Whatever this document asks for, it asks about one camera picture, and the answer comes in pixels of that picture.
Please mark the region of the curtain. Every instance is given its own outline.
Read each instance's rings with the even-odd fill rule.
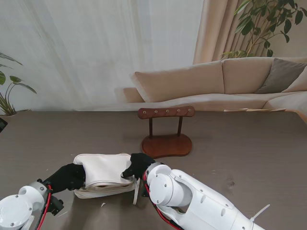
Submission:
[[[221,60],[224,52],[245,50],[249,36],[235,34],[241,14],[234,16],[242,0],[204,0],[193,64]],[[261,56],[263,44],[253,48]]]
[[[8,0],[1,68],[37,91],[11,92],[17,110],[73,110],[123,102],[130,74],[193,63],[203,0]],[[9,80],[0,91],[6,89]]]

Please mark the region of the sofa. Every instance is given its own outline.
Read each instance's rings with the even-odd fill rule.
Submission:
[[[307,63],[307,57],[281,59]],[[135,88],[124,89],[129,103],[110,105],[103,110],[192,105],[196,111],[286,108],[307,115],[307,89],[255,94],[267,79],[272,63],[272,57],[246,57],[181,69],[135,72],[131,77]]]

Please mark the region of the white pouch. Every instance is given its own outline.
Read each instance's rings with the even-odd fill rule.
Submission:
[[[74,190],[77,197],[87,199],[135,190],[133,204],[136,204],[140,180],[120,176],[131,165],[129,154],[80,154],[73,163],[83,165],[86,175],[85,188]]]

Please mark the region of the tabletop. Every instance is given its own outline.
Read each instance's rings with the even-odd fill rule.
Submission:
[[[177,123],[156,118],[153,133],[176,133]],[[183,119],[182,133],[192,140],[191,153],[159,161],[221,193],[248,218],[270,204],[255,220],[264,229],[306,227],[307,125],[296,113],[196,112]],[[137,112],[20,113],[0,133],[0,197],[46,179],[78,154],[138,152],[147,135],[148,121]],[[78,199],[63,191],[55,196],[64,209],[48,213],[42,229],[172,229],[148,198],[134,206],[133,195]]]

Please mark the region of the wooden bracelet stand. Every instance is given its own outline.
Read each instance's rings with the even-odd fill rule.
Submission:
[[[184,116],[195,115],[193,106],[164,109],[141,108],[138,111],[140,119],[149,119],[149,136],[141,143],[144,153],[157,159],[160,157],[186,156],[192,150],[192,141],[181,133],[182,119]],[[178,132],[170,135],[153,136],[153,118],[179,116]]]

